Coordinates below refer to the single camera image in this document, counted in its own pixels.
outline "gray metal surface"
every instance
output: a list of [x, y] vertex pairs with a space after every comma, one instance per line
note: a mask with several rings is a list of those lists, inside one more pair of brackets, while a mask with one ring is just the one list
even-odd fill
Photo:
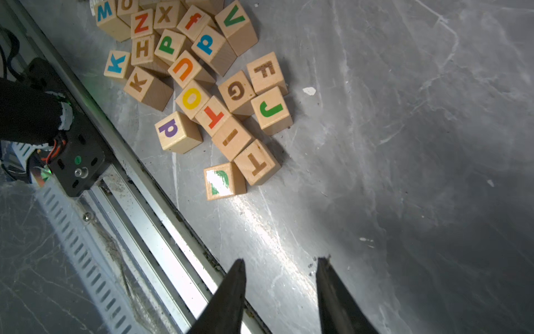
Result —
[[153, 125], [173, 103], [151, 110], [101, 75], [130, 42], [88, 3], [22, 2], [221, 265], [246, 260], [272, 331], [319, 331], [328, 254], [381, 332], [534, 331], [530, 1], [242, 1], [260, 42], [226, 77], [275, 51], [295, 125], [268, 138], [245, 122], [282, 170], [210, 203], [202, 169], [225, 159], [209, 137], [162, 152]]
[[54, 228], [62, 248], [79, 275], [94, 307], [101, 314], [109, 333], [149, 333], [135, 319], [135, 312], [120, 278], [115, 277], [107, 262], [104, 245], [89, 233], [90, 220], [82, 220], [76, 204], [51, 177], [36, 194], [36, 199]]
[[0, 170], [0, 333], [108, 333], [33, 185]]

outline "wooden block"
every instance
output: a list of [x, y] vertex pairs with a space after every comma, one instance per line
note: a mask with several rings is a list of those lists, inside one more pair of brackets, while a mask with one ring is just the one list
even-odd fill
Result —
[[287, 95], [286, 81], [274, 52], [247, 64], [247, 70], [256, 94], [263, 94], [278, 86], [282, 95]]
[[124, 91], [139, 102], [163, 111], [174, 89], [140, 67], [133, 69]]
[[132, 65], [141, 66], [156, 76], [169, 76], [169, 64], [155, 55], [159, 35], [154, 33], [132, 40]]
[[204, 169], [204, 180], [208, 200], [247, 193], [245, 178], [232, 162]]
[[172, 113], [155, 126], [166, 151], [184, 154], [202, 143], [199, 126], [183, 113]]
[[163, 34], [164, 29], [178, 32], [176, 26], [187, 12], [185, 6], [178, 0], [158, 3], [154, 13], [154, 30]]
[[207, 26], [217, 27], [208, 14], [196, 6], [191, 6], [176, 28], [191, 41], [195, 41]]
[[185, 88], [193, 79], [206, 89], [210, 89], [215, 84], [215, 79], [187, 50], [182, 52], [169, 67], [168, 72], [182, 88]]
[[237, 58], [226, 38], [210, 26], [200, 33], [191, 50], [220, 76], [226, 74]]
[[211, 94], [204, 87], [196, 80], [191, 80], [175, 101], [190, 120], [198, 123], [196, 115], [208, 103], [210, 98]]
[[293, 125], [286, 102], [278, 86], [252, 100], [260, 128], [272, 136]]
[[250, 185], [264, 184], [281, 168], [267, 146], [259, 139], [244, 149], [234, 162]]
[[141, 10], [141, 7], [139, 7], [139, 0], [119, 0], [117, 15], [124, 21], [124, 23], [130, 26], [131, 15], [140, 12]]
[[238, 0], [217, 14], [215, 21], [237, 56], [242, 55], [258, 42], [252, 22]]
[[191, 51], [191, 41], [181, 33], [165, 29], [154, 54], [171, 66], [185, 50]]
[[154, 10], [147, 9], [130, 15], [130, 34], [132, 40], [154, 34]]
[[130, 62], [130, 56], [130, 52], [111, 50], [107, 57], [104, 75], [126, 84], [130, 74], [134, 70]]
[[119, 42], [130, 38], [130, 27], [117, 16], [116, 0], [104, 0], [95, 5], [97, 27]]
[[243, 71], [223, 82], [219, 86], [228, 110], [239, 120], [245, 120], [254, 114], [250, 101], [256, 97], [252, 85]]
[[224, 0], [185, 0], [189, 6], [197, 6], [208, 14], [217, 15], [223, 10]]
[[160, 0], [139, 0], [139, 6], [141, 6], [142, 9], [156, 9], [156, 6], [158, 5], [158, 2]]
[[239, 153], [254, 141], [254, 137], [240, 121], [235, 117], [230, 117], [211, 140], [229, 161], [233, 161]]
[[216, 96], [212, 96], [195, 116], [198, 123], [202, 125], [211, 137], [230, 117], [232, 117], [232, 114]]

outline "white paint spot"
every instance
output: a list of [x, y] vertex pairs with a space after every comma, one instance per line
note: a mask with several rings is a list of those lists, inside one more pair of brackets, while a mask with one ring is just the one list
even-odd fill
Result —
[[306, 88], [303, 89], [303, 91], [304, 91], [306, 94], [308, 94], [309, 96], [313, 96], [313, 95], [315, 95], [315, 92], [316, 92], [317, 90], [315, 90], [315, 88], [313, 88], [313, 87], [306, 87]]

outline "cable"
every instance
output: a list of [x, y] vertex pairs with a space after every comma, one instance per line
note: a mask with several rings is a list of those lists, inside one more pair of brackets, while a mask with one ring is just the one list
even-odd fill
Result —
[[3, 76], [4, 79], [7, 79], [7, 60], [5, 59], [5, 53], [4, 49], [2, 49], [2, 46], [0, 45], [0, 56], [2, 56], [2, 69], [3, 69]]

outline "black cable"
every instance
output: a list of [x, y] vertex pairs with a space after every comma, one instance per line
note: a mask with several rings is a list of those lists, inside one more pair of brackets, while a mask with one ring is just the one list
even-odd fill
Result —
[[20, 42], [19, 42], [19, 39], [15, 36], [14, 33], [12, 33], [11, 31], [7, 30], [6, 28], [0, 28], [0, 31], [4, 32], [7, 37], [9, 38], [9, 41], [11, 43], [11, 50], [9, 52], [9, 56], [7, 57], [7, 61], [5, 62], [7, 68], [9, 69], [9, 72], [15, 77], [15, 79], [17, 79], [17, 81], [22, 81], [24, 79], [24, 77], [18, 73], [17, 71], [15, 71], [13, 69], [13, 66], [11, 65], [11, 62], [13, 61], [13, 58], [15, 58], [16, 55], [19, 54], [19, 50], [20, 50]]
[[0, 56], [2, 56], [2, 69], [3, 69], [3, 76], [4, 79], [7, 79], [7, 60], [5, 59], [5, 53], [4, 49], [2, 49], [2, 46], [0, 45]]

